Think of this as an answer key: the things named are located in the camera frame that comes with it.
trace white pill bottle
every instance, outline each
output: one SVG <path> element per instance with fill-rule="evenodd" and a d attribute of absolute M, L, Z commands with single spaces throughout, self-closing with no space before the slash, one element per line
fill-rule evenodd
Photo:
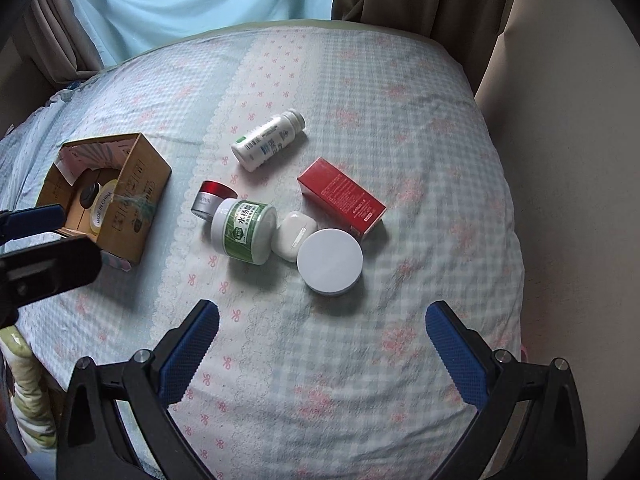
<path fill-rule="evenodd" d="M 293 108 L 271 117 L 231 145 L 231 151 L 247 171 L 253 171 L 305 129 L 305 120 Z"/>

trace bolt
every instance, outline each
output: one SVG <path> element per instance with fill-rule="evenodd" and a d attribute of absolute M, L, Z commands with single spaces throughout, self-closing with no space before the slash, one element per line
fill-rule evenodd
<path fill-rule="evenodd" d="M 27 295 L 27 285 L 24 282 L 19 282 L 15 286 L 15 291 L 18 293 L 18 296 L 25 297 Z"/>
<path fill-rule="evenodd" d="M 85 368 L 87 368 L 89 365 L 91 364 L 91 358 L 90 357 L 81 357 L 78 359 L 78 362 L 76 363 L 76 366 L 80 369 L 80 370 L 84 370 Z"/>
<path fill-rule="evenodd" d="M 496 350 L 494 355 L 500 363 L 508 363 L 511 361 L 511 354 L 506 350 Z"/>
<path fill-rule="evenodd" d="M 567 370 L 567 368 L 569 367 L 569 363 L 564 359 L 562 359 L 561 357 L 557 357 L 554 359 L 554 365 L 558 370 L 562 370 L 562 371 Z"/>
<path fill-rule="evenodd" d="M 137 363 L 146 363 L 149 361 L 151 357 L 151 352 L 146 349 L 138 350 L 135 354 L 133 354 L 133 360 Z"/>

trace checkered bedsheet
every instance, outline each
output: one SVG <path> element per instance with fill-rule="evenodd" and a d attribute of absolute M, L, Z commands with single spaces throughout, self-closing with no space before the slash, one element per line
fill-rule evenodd
<path fill-rule="evenodd" d="M 306 136 L 243 171 L 231 142 L 289 107 Z M 474 410 L 426 335 L 425 308 L 444 299 L 492 347 L 520 347 L 513 207 L 460 67 L 437 44 L 365 27 L 168 46 L 60 92 L 2 140 L 0 205 L 34 205 L 62 142 L 138 131 L 173 168 L 143 261 L 24 310 L 18 327 L 42 363 L 67 384 L 80 356 L 152 348 L 207 298 L 220 332 L 170 413 L 219 479 L 426 478 Z M 190 213 L 211 179 L 281 218 L 302 210 L 332 226 L 296 182 L 318 156 L 388 206 L 362 243 L 362 279 L 333 299 L 276 256 L 255 267 L 216 254 Z"/>

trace blue pad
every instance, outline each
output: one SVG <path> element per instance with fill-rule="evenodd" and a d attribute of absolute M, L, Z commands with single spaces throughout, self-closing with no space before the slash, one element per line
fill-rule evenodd
<path fill-rule="evenodd" d="M 65 225 L 65 210 L 60 204 L 46 205 L 9 213 L 0 226 L 6 240 L 55 231 Z"/>
<path fill-rule="evenodd" d="M 427 307 L 427 334 L 462 399 L 480 411 L 489 398 L 484 368 L 438 303 Z"/>
<path fill-rule="evenodd" d="M 159 370 L 158 397 L 165 408 L 182 400 L 219 327 L 218 308 L 207 301 Z"/>

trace red box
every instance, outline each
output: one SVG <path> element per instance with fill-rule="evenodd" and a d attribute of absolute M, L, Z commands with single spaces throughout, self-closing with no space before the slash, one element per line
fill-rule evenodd
<path fill-rule="evenodd" d="M 386 211 L 384 205 L 324 158 L 306 168 L 298 182 L 304 196 L 346 224 L 356 238 L 364 237 Z"/>

